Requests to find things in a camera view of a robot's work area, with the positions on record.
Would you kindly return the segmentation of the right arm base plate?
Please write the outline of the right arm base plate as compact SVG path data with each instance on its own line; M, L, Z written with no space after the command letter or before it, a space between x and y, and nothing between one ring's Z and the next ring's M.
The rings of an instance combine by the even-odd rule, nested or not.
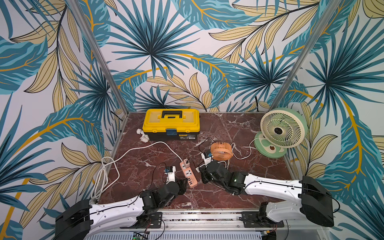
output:
M245 228L267 228L273 230L285 226L283 221L275 223L266 217L260 217L259 212L242 212L239 220L243 222Z

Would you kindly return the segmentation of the pink power strip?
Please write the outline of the pink power strip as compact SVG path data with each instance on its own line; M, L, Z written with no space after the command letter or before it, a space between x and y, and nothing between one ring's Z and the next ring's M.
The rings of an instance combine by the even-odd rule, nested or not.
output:
M182 161L180 163L180 167L181 167L185 177L187 178L187 182L188 182L190 188L196 187L198 185L198 181L197 181L197 179L196 179L196 177L195 177L195 175L191 169L191 166L189 168L185 168L184 163Z

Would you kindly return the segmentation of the small orange desk fan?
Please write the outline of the small orange desk fan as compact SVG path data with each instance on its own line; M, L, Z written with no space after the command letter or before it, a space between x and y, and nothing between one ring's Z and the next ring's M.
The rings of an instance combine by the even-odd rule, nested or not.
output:
M231 144L225 142L214 142L211 145L210 151L212 158L216 161L228 161L234 155Z

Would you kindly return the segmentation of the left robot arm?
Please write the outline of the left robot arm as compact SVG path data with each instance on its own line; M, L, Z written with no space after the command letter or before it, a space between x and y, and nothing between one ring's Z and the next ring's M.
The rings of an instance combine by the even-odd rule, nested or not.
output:
M84 240L120 227L145 228L152 214L168 206L186 190L187 179L179 179L125 201L91 205L90 201L82 200L56 217L54 239Z

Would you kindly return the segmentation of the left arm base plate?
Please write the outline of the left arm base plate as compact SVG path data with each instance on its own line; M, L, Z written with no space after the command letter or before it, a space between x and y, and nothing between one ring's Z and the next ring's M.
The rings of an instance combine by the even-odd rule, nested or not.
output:
M135 224L128 227L128 229L160 229L163 226L162 220L162 212L139 216L136 217Z

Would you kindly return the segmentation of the pink USB charger adapter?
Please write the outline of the pink USB charger adapter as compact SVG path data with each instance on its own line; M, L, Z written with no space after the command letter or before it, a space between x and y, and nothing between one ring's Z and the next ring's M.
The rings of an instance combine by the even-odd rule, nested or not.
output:
M189 162L188 159L184 159L184 160L183 160L183 163L184 163L184 167L185 167L185 168L189 168L189 167L190 167L190 162Z

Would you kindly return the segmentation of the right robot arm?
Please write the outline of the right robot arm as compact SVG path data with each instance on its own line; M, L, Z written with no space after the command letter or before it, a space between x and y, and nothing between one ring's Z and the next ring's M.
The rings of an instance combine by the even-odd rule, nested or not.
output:
M244 172L230 172L224 165L211 161L197 168L203 183L213 183L234 196L267 196L278 203L260 205L261 222L279 223L286 220L308 220L322 227L334 226L331 193L316 179L304 176L301 180L277 180Z

